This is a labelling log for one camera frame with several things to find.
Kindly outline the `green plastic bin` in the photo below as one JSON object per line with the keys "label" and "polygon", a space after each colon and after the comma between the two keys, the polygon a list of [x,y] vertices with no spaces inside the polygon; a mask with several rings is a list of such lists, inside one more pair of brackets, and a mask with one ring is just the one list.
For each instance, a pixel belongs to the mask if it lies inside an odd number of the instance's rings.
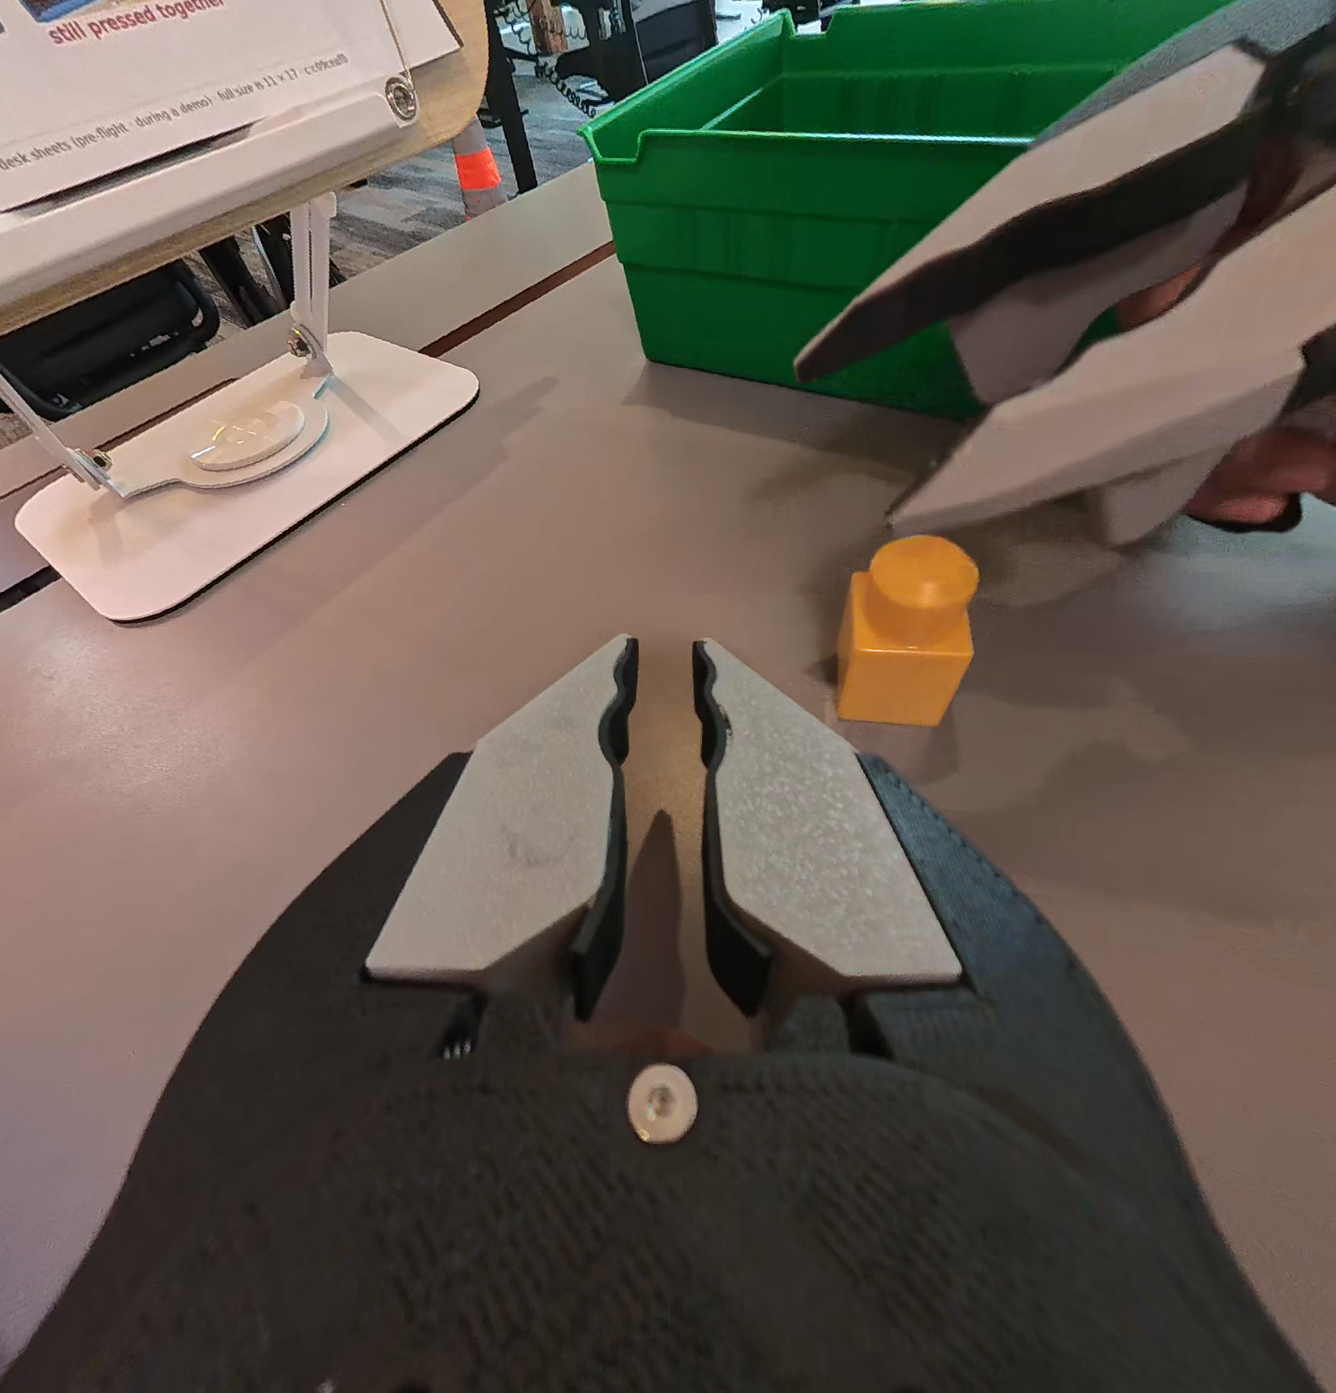
{"label": "green plastic bin", "polygon": [[582,128],[645,357],[798,386],[797,352],[1045,127],[1210,1],[778,12]]}

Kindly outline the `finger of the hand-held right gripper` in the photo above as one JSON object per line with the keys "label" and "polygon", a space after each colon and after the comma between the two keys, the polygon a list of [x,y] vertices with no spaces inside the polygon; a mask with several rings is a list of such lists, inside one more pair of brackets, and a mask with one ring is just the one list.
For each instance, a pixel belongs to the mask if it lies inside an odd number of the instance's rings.
{"label": "finger of the hand-held right gripper", "polygon": [[888,514],[940,533],[1087,494],[1111,547],[1174,517],[1246,436],[1336,394],[1336,183],[1160,317],[994,407]]}
{"label": "finger of the hand-held right gripper", "polygon": [[1202,261],[1238,220],[1267,69],[1229,43],[1027,149],[798,352],[798,380],[937,323],[983,405],[1048,380],[1098,315]]}

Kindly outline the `orange traffic cone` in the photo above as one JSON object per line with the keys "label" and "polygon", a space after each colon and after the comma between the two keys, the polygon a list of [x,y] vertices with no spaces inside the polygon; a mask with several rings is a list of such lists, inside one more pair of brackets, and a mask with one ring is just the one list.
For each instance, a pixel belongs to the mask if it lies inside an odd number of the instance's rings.
{"label": "orange traffic cone", "polygon": [[455,159],[464,217],[477,217],[506,201],[502,172],[481,121],[474,116],[449,142]]}

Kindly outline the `yellow mega block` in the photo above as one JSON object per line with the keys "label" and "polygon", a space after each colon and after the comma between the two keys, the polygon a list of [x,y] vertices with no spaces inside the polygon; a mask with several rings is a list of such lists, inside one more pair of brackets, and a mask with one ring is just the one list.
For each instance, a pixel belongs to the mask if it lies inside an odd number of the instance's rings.
{"label": "yellow mega block", "polygon": [[935,727],[972,660],[979,568],[933,534],[895,539],[851,575],[836,640],[843,721]]}

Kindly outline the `wooden document stand white base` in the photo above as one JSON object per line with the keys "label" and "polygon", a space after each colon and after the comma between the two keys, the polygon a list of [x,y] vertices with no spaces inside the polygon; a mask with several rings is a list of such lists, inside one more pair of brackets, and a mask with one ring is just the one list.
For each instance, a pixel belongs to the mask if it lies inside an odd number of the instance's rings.
{"label": "wooden document stand white base", "polygon": [[481,2],[439,2],[460,48],[0,212],[0,338],[287,212],[284,343],[116,446],[71,442],[0,362],[0,402],[59,478],[17,533],[99,615],[149,620],[463,413],[475,374],[331,327],[337,191],[449,142],[477,113]]}

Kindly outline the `person's right hand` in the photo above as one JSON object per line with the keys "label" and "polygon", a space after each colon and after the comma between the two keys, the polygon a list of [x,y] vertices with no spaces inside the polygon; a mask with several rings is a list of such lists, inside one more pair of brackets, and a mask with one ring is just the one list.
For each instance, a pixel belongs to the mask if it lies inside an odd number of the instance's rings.
{"label": "person's right hand", "polygon": [[1288,531],[1305,495],[1336,509],[1336,439],[1275,427],[1235,444],[1182,512],[1222,531]]}

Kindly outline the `laminated instruction sheet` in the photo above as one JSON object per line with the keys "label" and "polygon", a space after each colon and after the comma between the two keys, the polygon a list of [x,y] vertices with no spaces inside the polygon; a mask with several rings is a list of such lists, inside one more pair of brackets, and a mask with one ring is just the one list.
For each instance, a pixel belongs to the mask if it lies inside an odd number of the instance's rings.
{"label": "laminated instruction sheet", "polygon": [[458,48],[430,1],[0,1],[0,212]]}

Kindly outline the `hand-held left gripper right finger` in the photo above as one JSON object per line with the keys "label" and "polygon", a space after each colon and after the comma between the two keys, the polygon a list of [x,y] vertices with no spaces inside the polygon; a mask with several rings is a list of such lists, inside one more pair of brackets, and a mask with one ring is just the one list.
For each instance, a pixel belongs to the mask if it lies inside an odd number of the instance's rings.
{"label": "hand-held left gripper right finger", "polygon": [[961,965],[854,747],[711,638],[693,643],[711,976],[749,1018],[944,987]]}

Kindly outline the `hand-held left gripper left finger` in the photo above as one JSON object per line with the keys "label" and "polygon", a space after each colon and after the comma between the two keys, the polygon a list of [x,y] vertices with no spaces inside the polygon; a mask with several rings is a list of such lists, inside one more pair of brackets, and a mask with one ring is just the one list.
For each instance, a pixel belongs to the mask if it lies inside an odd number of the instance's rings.
{"label": "hand-held left gripper left finger", "polygon": [[624,940],[638,643],[615,635],[472,749],[363,968],[585,1021]]}

